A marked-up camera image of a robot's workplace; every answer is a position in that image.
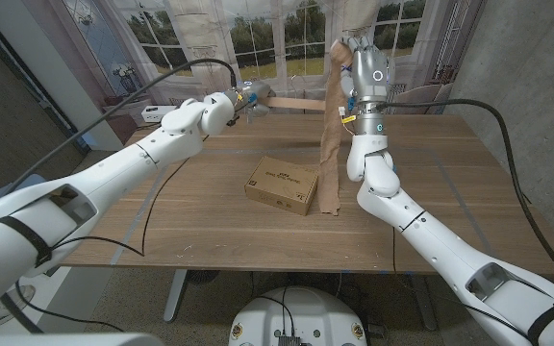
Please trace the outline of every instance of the table leg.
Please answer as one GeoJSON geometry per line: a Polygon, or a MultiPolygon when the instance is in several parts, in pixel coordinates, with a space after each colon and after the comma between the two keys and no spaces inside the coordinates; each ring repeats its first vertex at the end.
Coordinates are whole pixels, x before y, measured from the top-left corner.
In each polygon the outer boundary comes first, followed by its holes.
{"type": "Polygon", "coordinates": [[[429,295],[427,283],[421,275],[412,275],[410,281],[412,287],[415,289],[415,300],[418,303],[422,324],[428,331],[435,331],[438,328],[438,321],[435,319],[435,314],[433,313],[433,306],[431,305],[431,296],[429,295]]]}
{"type": "Polygon", "coordinates": [[[172,286],[170,287],[170,293],[168,294],[168,300],[165,303],[164,321],[173,322],[176,316],[181,297],[183,297],[183,287],[185,284],[185,277],[188,274],[187,269],[177,269],[174,272],[174,278],[172,279],[172,286]]]}

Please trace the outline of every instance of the gray wall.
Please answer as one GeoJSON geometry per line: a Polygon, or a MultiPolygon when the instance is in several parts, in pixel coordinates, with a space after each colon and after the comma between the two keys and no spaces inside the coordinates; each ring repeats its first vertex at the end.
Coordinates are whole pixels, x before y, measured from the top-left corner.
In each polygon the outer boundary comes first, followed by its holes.
{"type": "MultiPolygon", "coordinates": [[[[504,115],[525,194],[554,228],[554,1],[489,0],[451,98],[490,103],[504,115]]],[[[492,116],[451,107],[507,170],[492,116]]]]}
{"type": "MultiPolygon", "coordinates": [[[[38,102],[0,59],[0,187],[65,140],[38,102]]],[[[69,145],[46,163],[38,174],[60,178],[83,156],[69,145]]]]}

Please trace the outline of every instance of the grass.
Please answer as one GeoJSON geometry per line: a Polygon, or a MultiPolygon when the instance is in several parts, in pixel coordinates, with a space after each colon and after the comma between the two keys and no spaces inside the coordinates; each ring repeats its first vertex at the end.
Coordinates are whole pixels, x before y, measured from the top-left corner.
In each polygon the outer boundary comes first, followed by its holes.
{"type": "MultiPolygon", "coordinates": [[[[239,68],[240,78],[244,81],[277,77],[276,63],[239,68]]],[[[324,58],[307,59],[307,73],[305,73],[305,60],[286,61],[288,76],[306,76],[324,74],[324,58]]]]}
{"type": "MultiPolygon", "coordinates": [[[[396,57],[403,57],[412,54],[414,48],[404,48],[404,49],[395,49],[394,55],[396,57]]],[[[390,56],[392,54],[391,49],[382,50],[384,54],[390,56]]],[[[170,71],[167,68],[160,67],[155,65],[158,68],[158,72],[166,73],[170,71]]],[[[239,68],[240,78],[244,81],[253,81],[258,79],[267,79],[267,78],[276,78],[277,77],[277,66],[276,63],[269,63],[261,65],[260,68],[256,66],[247,66],[239,68]]],[[[323,75],[324,74],[324,58],[314,58],[307,59],[307,73],[305,73],[305,60],[292,60],[286,61],[286,71],[288,76],[293,75],[297,76],[313,76],[313,75],[323,75]]],[[[191,71],[180,71],[176,73],[180,77],[193,77],[191,71]]]]}
{"type": "MultiPolygon", "coordinates": [[[[161,67],[159,65],[155,65],[155,67],[157,67],[158,72],[160,72],[162,74],[170,72],[169,68],[161,67]]],[[[193,77],[193,74],[191,74],[190,70],[179,71],[179,72],[175,73],[175,75],[179,76],[179,77],[193,77]]]]}

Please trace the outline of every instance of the wooden table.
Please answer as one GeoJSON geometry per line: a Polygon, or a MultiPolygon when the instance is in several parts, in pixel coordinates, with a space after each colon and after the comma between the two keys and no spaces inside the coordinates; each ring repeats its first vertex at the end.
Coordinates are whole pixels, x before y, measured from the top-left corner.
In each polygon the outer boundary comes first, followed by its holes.
{"type": "MultiPolygon", "coordinates": [[[[509,175],[459,116],[390,115],[385,125],[401,185],[419,204],[473,247],[554,275],[509,175]]],[[[130,143],[148,131],[134,134],[130,143]]],[[[139,249],[156,189],[176,171],[153,209],[144,258],[110,243],[85,241],[63,265],[391,272],[391,228],[358,206],[360,183],[345,173],[348,133],[339,155],[339,216],[321,214],[316,200],[309,214],[300,216],[245,196],[243,185],[264,155],[317,167],[322,131],[322,115],[315,114],[272,114],[253,124],[241,120],[207,138],[201,154],[171,165],[120,200],[91,234],[139,249]]],[[[554,248],[554,232],[532,212],[554,248]]],[[[434,273],[398,235],[396,268],[434,273]]]]}

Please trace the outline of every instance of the wooden stick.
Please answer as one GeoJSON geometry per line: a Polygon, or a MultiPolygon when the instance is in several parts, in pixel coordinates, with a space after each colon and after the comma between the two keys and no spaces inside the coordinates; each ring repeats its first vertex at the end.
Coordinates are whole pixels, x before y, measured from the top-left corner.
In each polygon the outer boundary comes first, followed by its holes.
{"type": "Polygon", "coordinates": [[[300,110],[324,111],[325,102],[321,100],[294,99],[287,97],[266,97],[260,103],[269,107],[291,108],[300,110]]]}

